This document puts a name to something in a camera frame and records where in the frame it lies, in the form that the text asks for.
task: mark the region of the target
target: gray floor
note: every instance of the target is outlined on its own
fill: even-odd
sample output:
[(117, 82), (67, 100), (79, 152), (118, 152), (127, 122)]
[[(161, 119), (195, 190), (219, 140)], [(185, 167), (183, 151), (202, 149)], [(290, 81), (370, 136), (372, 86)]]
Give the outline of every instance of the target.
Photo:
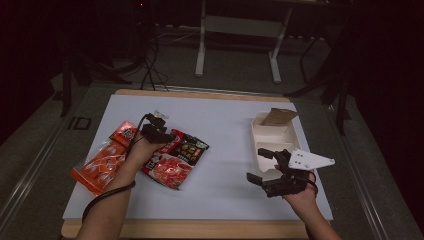
[[(272, 41), (256, 43), (252, 48), (253, 44), (229, 46), (221, 38), (208, 36), (202, 78), (194, 76), (196, 35), (172, 44), (177, 37), (160, 38), (155, 67), (167, 75), (166, 87), (174, 91), (282, 96), (282, 92), (304, 86), (298, 65), (306, 47), (303, 40), (284, 41), (278, 57), (283, 83), (275, 85), (266, 50), (272, 47)], [(325, 44), (319, 43), (308, 55), (305, 64), (309, 76), (327, 52)], [(120, 88), (139, 88), (145, 72), (140, 69), (124, 75), (134, 82), (132, 85), (118, 85), (99, 77), (90, 87), (74, 84), (73, 108), (66, 117), (59, 117), (61, 102), (48, 100), (1, 146), (1, 239), (60, 237), (61, 217), (75, 185), (70, 169), (85, 159), (110, 95)], [(158, 90), (165, 90), (163, 74), (153, 75)], [(60, 88), (61, 75), (52, 82)], [(298, 109), (311, 151), (337, 161), (335, 166), (319, 170), (334, 214), (332, 225), (344, 239), (423, 239), (354, 99), (348, 101), (351, 119), (345, 121), (346, 136), (342, 137), (334, 125), (333, 106), (319, 101), (321, 91), (291, 101)], [(93, 122), (85, 131), (68, 129), (72, 117), (91, 118)]]

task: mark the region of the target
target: black cable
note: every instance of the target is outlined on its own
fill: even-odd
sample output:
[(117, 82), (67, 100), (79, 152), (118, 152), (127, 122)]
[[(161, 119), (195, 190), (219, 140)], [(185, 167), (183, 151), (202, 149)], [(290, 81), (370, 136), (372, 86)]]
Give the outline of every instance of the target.
[(156, 50), (155, 50), (155, 49), (153, 49), (152, 47), (150, 47), (150, 48), (153, 50), (154, 57), (153, 57), (153, 61), (152, 61), (152, 63), (150, 64), (150, 66), (146, 63), (146, 65), (148, 66), (148, 68), (147, 68), (147, 72), (146, 72), (146, 74), (144, 74), (143, 80), (141, 81), (140, 90), (143, 90), (144, 82), (146, 81), (147, 75), (150, 75), (150, 71), (151, 71), (151, 69), (152, 69), (152, 67), (153, 67), (153, 64), (155, 64), (155, 62), (156, 62), (156, 57), (157, 57)]
[[(143, 124), (144, 119), (146, 119), (146, 115), (144, 115), (144, 116), (141, 118), (140, 122), (138, 123), (138, 126), (137, 126), (137, 132), (139, 132), (139, 131), (140, 131), (140, 127), (141, 127), (141, 124)], [(137, 135), (137, 132), (134, 134), (134, 137), (133, 137), (133, 138), (131, 138), (131, 141), (130, 141), (130, 143), (128, 144), (128, 150), (127, 150), (127, 153), (125, 154), (125, 159), (127, 159), (127, 158), (128, 158), (128, 156), (130, 155), (130, 152), (131, 152), (132, 146), (134, 146), (134, 144), (135, 144), (136, 142), (138, 142), (138, 141), (140, 141), (141, 139), (143, 139), (143, 137), (141, 137), (141, 138), (140, 138), (140, 139), (138, 139), (137, 141), (135, 140), (135, 137), (136, 137), (136, 135)]]
[(150, 84), (152, 84), (153, 91), (156, 91), (155, 84), (153, 83), (153, 78), (152, 78), (152, 72), (151, 71), (149, 71), (149, 79), (150, 79)]
[(159, 79), (159, 82), (153, 82), (152, 84), (163, 85), (165, 87), (165, 89), (169, 92), (169, 89), (168, 89), (168, 87), (165, 84), (169, 80), (169, 77), (166, 74), (164, 74), (162, 72), (159, 72), (154, 65), (152, 65), (152, 68), (151, 69), (156, 73), (156, 77)]

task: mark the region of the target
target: red snack bag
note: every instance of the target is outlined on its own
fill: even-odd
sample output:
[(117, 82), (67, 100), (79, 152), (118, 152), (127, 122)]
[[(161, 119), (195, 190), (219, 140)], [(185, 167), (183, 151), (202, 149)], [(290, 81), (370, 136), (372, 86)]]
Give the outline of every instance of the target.
[(134, 137), (134, 134), (137, 132), (136, 126), (134, 126), (129, 121), (124, 121), (115, 132), (110, 135), (110, 139), (119, 142), (125, 147), (130, 145), (131, 139)]
[(96, 196), (100, 195), (125, 161), (125, 152), (124, 146), (111, 141), (89, 162), (72, 168), (71, 176)]
[(176, 129), (171, 133), (177, 135), (175, 140), (158, 149), (142, 171), (169, 188), (179, 189), (209, 145)]

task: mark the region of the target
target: cable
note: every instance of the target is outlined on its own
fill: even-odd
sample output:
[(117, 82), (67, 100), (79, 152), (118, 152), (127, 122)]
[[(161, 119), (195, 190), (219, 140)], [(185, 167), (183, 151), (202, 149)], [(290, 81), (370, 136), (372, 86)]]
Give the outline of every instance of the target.
[(155, 83), (153, 80), (151, 80), (151, 83), (152, 84), (161, 84), (169, 92), (169, 89), (168, 89), (168, 87), (165, 84), (169, 80), (169, 77), (166, 74), (159, 72), (154, 65), (152, 65), (151, 70), (153, 70), (156, 73), (156, 77), (159, 79), (159, 82), (156, 82)]
[[(195, 31), (195, 32), (193, 32), (193, 33), (186, 34), (186, 35), (184, 35), (184, 36), (182, 36), (182, 37), (180, 37), (180, 38), (174, 39), (174, 40), (172, 40), (172, 41), (170, 41), (170, 42), (167, 42), (167, 43), (160, 43), (160, 45), (170, 45), (170, 44), (173, 44), (173, 43), (178, 42), (178, 41), (180, 41), (180, 40), (183, 40), (184, 38), (188, 38), (188, 37), (190, 37), (190, 36), (193, 36), (193, 35), (195, 35), (195, 34), (197, 34), (197, 33), (199, 33), (199, 31)], [(165, 36), (165, 35), (177, 35), (177, 34), (165, 34), (165, 33), (164, 33), (164, 34), (160, 35), (160, 37), (163, 37), (163, 36)]]
[(150, 83), (152, 84), (153, 91), (156, 91), (155, 84), (153, 83), (153, 78), (152, 78), (152, 72), (151, 71), (149, 71), (149, 79), (150, 79)]
[(150, 66), (146, 63), (146, 65), (148, 66), (148, 67), (147, 67), (147, 72), (146, 72), (146, 74), (144, 74), (143, 80), (141, 81), (140, 90), (143, 90), (144, 82), (146, 81), (147, 75), (150, 75), (150, 74), (151, 74), (151, 73), (150, 73), (150, 70), (152, 69), (153, 64), (156, 62), (156, 57), (157, 57), (156, 50), (155, 50), (155, 49), (153, 49), (152, 47), (150, 47), (150, 48), (153, 50), (154, 57), (153, 57), (152, 64), (150, 64)]
[[(140, 127), (141, 127), (141, 124), (143, 123), (144, 119), (146, 119), (146, 115), (144, 115), (144, 116), (141, 118), (140, 122), (138, 123), (138, 126), (137, 126), (137, 132), (139, 132), (139, 131), (140, 131)], [(127, 158), (128, 158), (128, 156), (130, 155), (130, 152), (131, 152), (132, 147), (134, 146), (134, 144), (135, 144), (135, 143), (137, 143), (138, 141), (140, 141), (141, 139), (143, 139), (143, 137), (141, 137), (140, 139), (138, 139), (138, 140), (136, 141), (136, 140), (135, 140), (135, 136), (136, 136), (136, 134), (134, 134), (134, 137), (131, 139), (130, 144), (128, 144), (128, 150), (127, 150), (127, 153), (125, 154), (125, 159), (127, 159)]]
[[(141, 69), (143, 69), (143, 68), (147, 68), (147, 67), (145, 67), (145, 66), (139, 66), (137, 69), (135, 69), (133, 72), (131, 72), (131, 73), (128, 73), (127, 75), (125, 75), (125, 76), (122, 76), (122, 78), (127, 78), (127, 77), (130, 77), (130, 76), (132, 76), (132, 75), (134, 75), (134, 74), (136, 74), (136, 73), (138, 73), (138, 72), (140, 72), (140, 70)], [(156, 69), (156, 67), (153, 65), (152, 66), (152, 69), (153, 69), (153, 71), (156, 73), (156, 76), (157, 76), (157, 78), (159, 79), (159, 83), (160, 84), (163, 84), (164, 86), (165, 86), (165, 83), (169, 80), (169, 77), (166, 75), (166, 74), (164, 74), (164, 73), (162, 73), (162, 72), (159, 72), (157, 69)]]

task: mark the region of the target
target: white metal frame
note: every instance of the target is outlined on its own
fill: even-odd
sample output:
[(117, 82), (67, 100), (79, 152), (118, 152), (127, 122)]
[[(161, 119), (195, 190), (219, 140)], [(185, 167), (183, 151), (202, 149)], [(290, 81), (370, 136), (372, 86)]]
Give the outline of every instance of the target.
[(272, 22), (252, 19), (241, 19), (241, 18), (230, 18), (211, 16), (206, 14), (206, 0), (202, 0), (200, 20), (200, 44), (199, 52), (197, 54), (197, 63), (195, 75), (197, 77), (203, 76), (203, 68), (205, 63), (205, 33), (206, 31), (211, 32), (223, 32), (233, 34), (244, 34), (252, 36), (262, 37), (275, 37), (276, 44), (272, 51), (269, 52), (269, 61), (271, 65), (272, 77), (274, 83), (281, 83), (280, 70), (278, 68), (277, 56), (280, 51), (281, 43), (284, 39), (284, 35), (287, 29), (288, 22), (292, 13), (292, 8), (288, 8), (284, 21)]

